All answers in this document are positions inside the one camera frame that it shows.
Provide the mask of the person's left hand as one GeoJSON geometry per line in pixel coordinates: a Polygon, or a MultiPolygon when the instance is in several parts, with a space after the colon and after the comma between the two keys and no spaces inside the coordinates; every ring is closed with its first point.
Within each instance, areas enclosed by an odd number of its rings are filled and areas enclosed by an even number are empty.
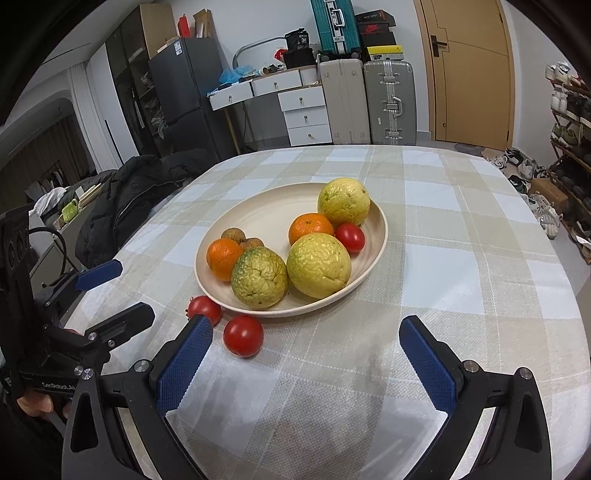
{"type": "Polygon", "coordinates": [[[54,411],[54,403],[47,394],[28,389],[23,396],[17,399],[21,410],[31,417],[45,417],[54,411]]]}

